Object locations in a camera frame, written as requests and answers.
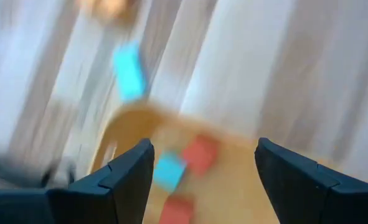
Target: orange object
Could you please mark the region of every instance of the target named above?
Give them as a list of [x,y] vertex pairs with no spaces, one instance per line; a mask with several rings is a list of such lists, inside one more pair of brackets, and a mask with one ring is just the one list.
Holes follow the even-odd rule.
[[192,202],[179,196],[170,196],[164,203],[159,224],[189,224],[193,214]]
[[217,158],[218,141],[208,136],[199,135],[181,152],[187,162],[187,168],[196,175],[204,175]]
[[104,20],[112,20],[124,14],[133,4],[133,0],[77,0],[78,4],[87,12],[101,17]]

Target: wooden tray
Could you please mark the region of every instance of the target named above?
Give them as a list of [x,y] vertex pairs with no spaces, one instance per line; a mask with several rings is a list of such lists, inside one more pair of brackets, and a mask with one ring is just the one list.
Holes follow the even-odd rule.
[[[194,199],[192,223],[278,223],[257,174],[254,161],[257,142],[230,136],[146,103],[123,108],[109,123],[91,172],[132,148],[141,138],[151,139],[157,163],[161,152],[179,151],[199,133],[218,138],[222,144],[215,166],[203,178],[185,173],[175,192]],[[158,223],[168,195],[152,185],[145,224]]]

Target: red block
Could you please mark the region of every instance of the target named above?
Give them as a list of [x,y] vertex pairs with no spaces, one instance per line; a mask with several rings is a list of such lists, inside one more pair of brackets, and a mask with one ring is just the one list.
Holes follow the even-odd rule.
[[193,214],[192,202],[178,196],[170,196],[164,203],[159,224],[189,224]]
[[202,176],[217,158],[219,142],[208,136],[199,135],[181,152],[181,157],[187,162],[187,168]]

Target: cyan block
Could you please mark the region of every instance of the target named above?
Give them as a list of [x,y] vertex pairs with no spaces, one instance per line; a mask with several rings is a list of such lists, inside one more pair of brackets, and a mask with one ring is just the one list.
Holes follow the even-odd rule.
[[184,174],[186,163],[172,152],[160,156],[153,174],[153,180],[168,192],[177,188]]
[[146,92],[146,81],[141,69],[137,43],[127,44],[115,51],[113,70],[120,98],[124,103],[143,97]]

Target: toy block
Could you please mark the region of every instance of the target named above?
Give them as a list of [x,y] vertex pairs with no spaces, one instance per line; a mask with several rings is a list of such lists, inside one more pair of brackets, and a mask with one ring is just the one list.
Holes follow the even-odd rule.
[[177,188],[185,168],[186,163],[175,153],[164,153],[156,165],[153,180],[168,192],[173,192]]
[[219,142],[208,136],[199,135],[182,152],[181,158],[195,175],[204,175],[217,159]]
[[178,196],[170,196],[164,203],[159,224],[190,224],[193,214],[192,202]]
[[130,43],[118,49],[113,57],[113,69],[122,102],[141,99],[146,92],[146,80],[139,61],[139,45]]

